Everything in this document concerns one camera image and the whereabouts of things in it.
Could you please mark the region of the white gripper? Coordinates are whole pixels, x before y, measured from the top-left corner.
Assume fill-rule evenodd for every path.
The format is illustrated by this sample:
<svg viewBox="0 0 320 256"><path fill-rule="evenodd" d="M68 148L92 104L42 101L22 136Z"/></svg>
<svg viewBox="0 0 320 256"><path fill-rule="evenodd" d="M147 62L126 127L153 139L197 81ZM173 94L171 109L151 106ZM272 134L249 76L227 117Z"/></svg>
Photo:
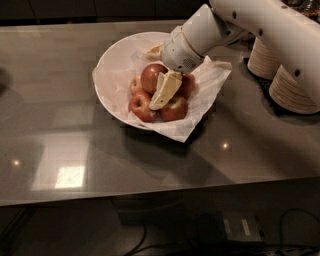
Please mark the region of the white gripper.
<svg viewBox="0 0 320 256"><path fill-rule="evenodd" d="M204 61L189 44L181 26L177 26L163 43L150 47L144 53L144 57L150 61L162 60L165 66L174 70L159 73L156 92L149 104L151 110L163 108L180 88L182 73L192 73Z"/></svg>

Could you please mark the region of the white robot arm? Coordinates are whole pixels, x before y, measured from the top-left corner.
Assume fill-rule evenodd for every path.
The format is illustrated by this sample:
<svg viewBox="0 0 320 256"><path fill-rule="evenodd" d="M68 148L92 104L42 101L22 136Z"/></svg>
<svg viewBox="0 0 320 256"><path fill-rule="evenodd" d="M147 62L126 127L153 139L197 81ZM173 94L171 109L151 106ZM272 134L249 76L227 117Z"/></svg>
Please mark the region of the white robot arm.
<svg viewBox="0 0 320 256"><path fill-rule="evenodd" d="M314 101L320 103L320 24L281 0L209 0L162 43L152 47L169 69L158 78L150 108L163 108L182 76L200 66L212 48L253 33Z"/></svg>

